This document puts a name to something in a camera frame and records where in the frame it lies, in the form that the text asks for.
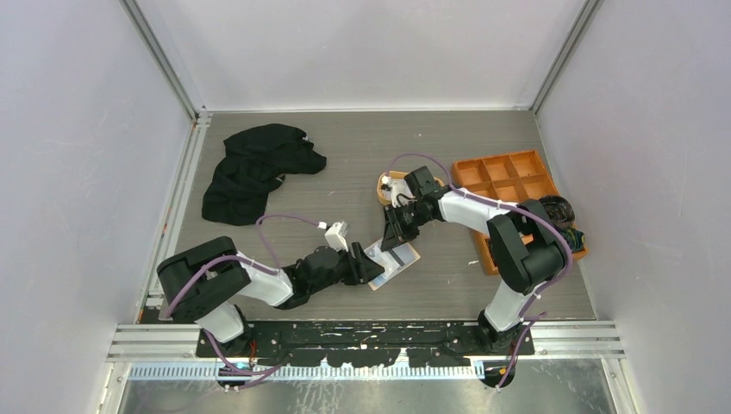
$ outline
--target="small white object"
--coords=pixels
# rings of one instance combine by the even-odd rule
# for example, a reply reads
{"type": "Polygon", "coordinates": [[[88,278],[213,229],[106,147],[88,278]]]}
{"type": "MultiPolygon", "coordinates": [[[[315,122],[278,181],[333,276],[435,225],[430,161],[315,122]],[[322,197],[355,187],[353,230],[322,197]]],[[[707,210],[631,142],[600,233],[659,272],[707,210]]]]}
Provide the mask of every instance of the small white object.
{"type": "Polygon", "coordinates": [[[328,246],[340,251],[347,251],[347,240],[346,235],[348,231],[348,225],[345,222],[333,223],[332,226],[325,232],[325,240],[328,241],[328,246]]]}

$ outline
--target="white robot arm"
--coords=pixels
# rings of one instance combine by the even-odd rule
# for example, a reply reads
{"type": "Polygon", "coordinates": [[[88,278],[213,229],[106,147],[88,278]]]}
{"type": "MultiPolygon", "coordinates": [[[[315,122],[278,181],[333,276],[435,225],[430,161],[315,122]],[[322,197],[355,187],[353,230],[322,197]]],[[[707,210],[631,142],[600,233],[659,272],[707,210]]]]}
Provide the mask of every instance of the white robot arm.
{"type": "Polygon", "coordinates": [[[171,316],[177,323],[197,323],[225,344],[247,331],[246,318],[228,302],[234,295],[287,310],[307,303],[328,286],[368,283],[384,269],[367,257],[359,243],[349,247],[346,233],[346,223],[332,224],[325,233],[329,246],[283,268],[246,257],[228,237],[176,254],[158,266],[160,284],[175,305],[171,316]],[[212,260],[219,263],[207,265],[212,260]]]}
{"type": "Polygon", "coordinates": [[[414,198],[384,207],[385,231],[381,248],[390,250],[419,235],[432,220],[462,224],[490,236],[493,259],[502,281],[493,300],[478,316],[481,340],[487,347],[504,348],[518,333],[526,303],[535,290],[555,277],[566,264],[566,252],[550,231],[512,210],[529,211],[549,222],[540,202],[501,203],[513,209],[478,201],[467,189],[440,186],[425,166],[404,177],[414,198]],[[524,245],[521,235],[532,235],[524,245]]]}

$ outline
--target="orange tray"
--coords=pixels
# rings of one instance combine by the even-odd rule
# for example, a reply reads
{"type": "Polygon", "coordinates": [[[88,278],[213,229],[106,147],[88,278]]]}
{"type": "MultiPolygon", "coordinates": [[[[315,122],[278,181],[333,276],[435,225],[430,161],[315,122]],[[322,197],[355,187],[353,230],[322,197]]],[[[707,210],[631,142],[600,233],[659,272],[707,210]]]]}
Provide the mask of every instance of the orange tray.
{"type": "MultiPolygon", "coordinates": [[[[452,164],[452,178],[469,191],[503,201],[520,203],[527,198],[537,200],[543,196],[559,195],[551,175],[535,150],[457,161],[452,164]]],[[[487,248],[490,237],[472,231],[472,239],[484,271],[490,275],[498,274],[487,248]]],[[[532,240],[531,236],[523,237],[524,243],[532,240]]],[[[573,259],[580,260],[588,253],[589,249],[584,245],[583,250],[573,254],[573,259]]]]}

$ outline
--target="metal floor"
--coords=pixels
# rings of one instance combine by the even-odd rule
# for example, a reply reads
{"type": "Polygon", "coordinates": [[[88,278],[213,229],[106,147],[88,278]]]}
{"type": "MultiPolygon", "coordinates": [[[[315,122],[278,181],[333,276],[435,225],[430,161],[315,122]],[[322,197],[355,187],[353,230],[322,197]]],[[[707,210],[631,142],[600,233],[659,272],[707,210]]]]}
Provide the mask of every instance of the metal floor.
{"type": "MultiPolygon", "coordinates": [[[[376,197],[378,176],[404,152],[433,155],[452,162],[490,154],[537,148],[543,154],[534,115],[529,111],[459,112],[315,112],[215,114],[203,143],[177,251],[220,235],[243,253],[271,265],[253,226],[235,227],[201,218],[203,194],[223,158],[223,140],[257,125],[279,122],[299,127],[328,157],[316,175],[290,175],[271,193],[267,213],[290,212],[324,222],[345,220],[348,240],[371,245],[383,234],[383,211],[376,197]]],[[[395,170],[411,171],[428,161],[406,159],[395,170]]],[[[293,220],[264,225],[283,264],[324,245],[322,231],[293,220]]],[[[486,276],[469,230],[431,223],[412,242],[422,258],[377,291],[367,285],[337,285],[317,293],[295,310],[277,310],[252,299],[232,299],[249,319],[474,319],[497,290],[498,277],[486,276]]],[[[531,308],[548,318],[593,318],[584,281],[572,274],[551,287],[531,308]]]]}

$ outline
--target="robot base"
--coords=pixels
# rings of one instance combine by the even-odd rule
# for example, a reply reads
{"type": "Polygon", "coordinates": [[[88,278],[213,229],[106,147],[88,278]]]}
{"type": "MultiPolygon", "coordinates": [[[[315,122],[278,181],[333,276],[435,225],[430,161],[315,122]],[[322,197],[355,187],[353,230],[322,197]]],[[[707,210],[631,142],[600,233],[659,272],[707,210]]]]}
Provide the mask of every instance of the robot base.
{"type": "MultiPolygon", "coordinates": [[[[319,367],[323,358],[331,367],[393,365],[405,350],[412,367],[468,367],[468,356],[507,356],[512,348],[481,345],[480,329],[466,321],[248,321],[256,341],[259,364],[275,365],[283,358],[293,367],[319,367]]],[[[530,334],[520,355],[534,354],[530,334]]],[[[215,353],[203,335],[196,356],[215,353]]],[[[248,357],[249,350],[230,357],[248,357]]]]}

